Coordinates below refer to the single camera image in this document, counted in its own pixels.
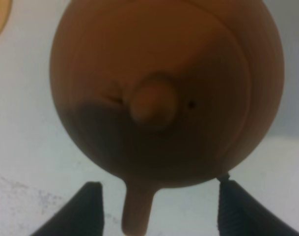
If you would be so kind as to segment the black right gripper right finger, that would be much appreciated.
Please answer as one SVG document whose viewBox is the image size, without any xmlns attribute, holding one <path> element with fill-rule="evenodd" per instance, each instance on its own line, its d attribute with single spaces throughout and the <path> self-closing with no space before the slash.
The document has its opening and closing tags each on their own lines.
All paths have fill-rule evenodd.
<svg viewBox="0 0 299 236">
<path fill-rule="evenodd" d="M 229 179 L 220 181 L 217 227 L 221 236 L 299 236 Z"/>
</svg>

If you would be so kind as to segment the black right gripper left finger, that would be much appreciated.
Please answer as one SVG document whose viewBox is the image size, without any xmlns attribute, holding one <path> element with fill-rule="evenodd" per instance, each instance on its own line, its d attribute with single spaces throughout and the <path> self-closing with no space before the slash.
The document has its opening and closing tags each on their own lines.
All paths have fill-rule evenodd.
<svg viewBox="0 0 299 236">
<path fill-rule="evenodd" d="M 102 236 L 105 225 L 103 189 L 87 182 L 34 236 Z"/>
</svg>

